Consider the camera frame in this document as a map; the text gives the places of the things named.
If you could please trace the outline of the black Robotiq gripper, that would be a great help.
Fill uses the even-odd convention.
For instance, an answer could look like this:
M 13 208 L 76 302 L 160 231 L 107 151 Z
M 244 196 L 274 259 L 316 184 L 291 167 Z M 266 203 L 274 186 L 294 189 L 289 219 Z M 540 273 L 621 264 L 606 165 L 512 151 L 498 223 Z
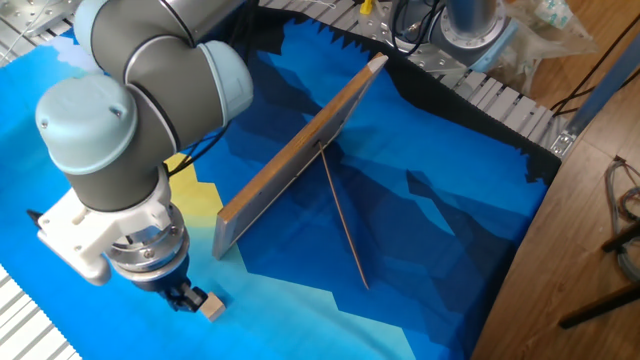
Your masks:
M 187 276 L 188 268 L 189 256 L 186 255 L 180 264 L 166 275 L 155 280 L 132 281 L 132 283 L 142 290 L 160 293 L 160 296 L 176 312 L 192 312 L 200 309 L 208 299 L 208 295 L 199 287 L 191 286 Z

